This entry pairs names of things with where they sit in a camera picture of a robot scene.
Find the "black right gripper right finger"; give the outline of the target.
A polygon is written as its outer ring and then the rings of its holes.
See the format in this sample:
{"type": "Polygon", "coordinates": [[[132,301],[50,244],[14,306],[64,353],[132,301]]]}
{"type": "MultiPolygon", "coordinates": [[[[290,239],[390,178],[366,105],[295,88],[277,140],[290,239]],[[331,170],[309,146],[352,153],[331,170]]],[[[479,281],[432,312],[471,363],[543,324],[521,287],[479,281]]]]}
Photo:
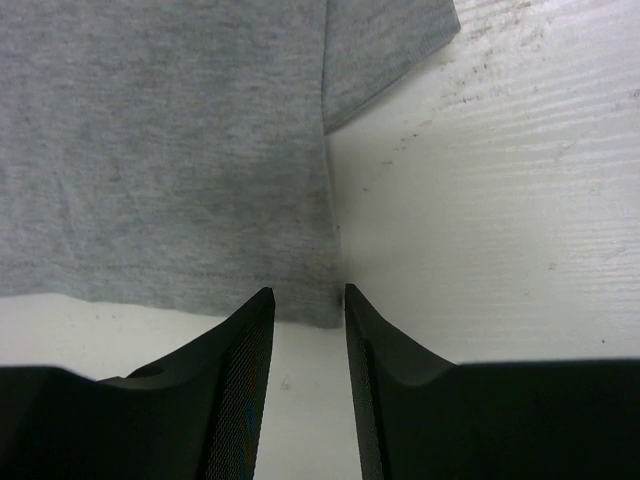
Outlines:
{"type": "Polygon", "coordinates": [[[345,288],[366,479],[635,479],[633,359],[455,364],[345,288]]]}

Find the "grey tank top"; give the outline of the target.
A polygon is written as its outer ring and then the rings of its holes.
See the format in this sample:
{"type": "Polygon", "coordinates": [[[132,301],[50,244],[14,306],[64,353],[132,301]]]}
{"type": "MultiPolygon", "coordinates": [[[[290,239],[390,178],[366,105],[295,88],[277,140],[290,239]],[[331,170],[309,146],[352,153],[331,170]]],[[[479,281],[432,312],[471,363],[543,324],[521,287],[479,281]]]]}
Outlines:
{"type": "Polygon", "coordinates": [[[326,136],[450,1],[5,1],[1,293],[341,324],[326,136]]]}

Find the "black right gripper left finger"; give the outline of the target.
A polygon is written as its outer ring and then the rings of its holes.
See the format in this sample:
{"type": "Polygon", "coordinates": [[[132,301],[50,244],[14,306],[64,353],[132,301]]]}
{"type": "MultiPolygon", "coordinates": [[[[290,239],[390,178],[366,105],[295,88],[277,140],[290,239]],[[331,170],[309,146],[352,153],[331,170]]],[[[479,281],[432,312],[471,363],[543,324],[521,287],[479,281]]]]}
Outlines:
{"type": "Polygon", "coordinates": [[[275,299],[259,290],[218,326],[125,377],[1,371],[5,479],[249,479],[275,299]]]}

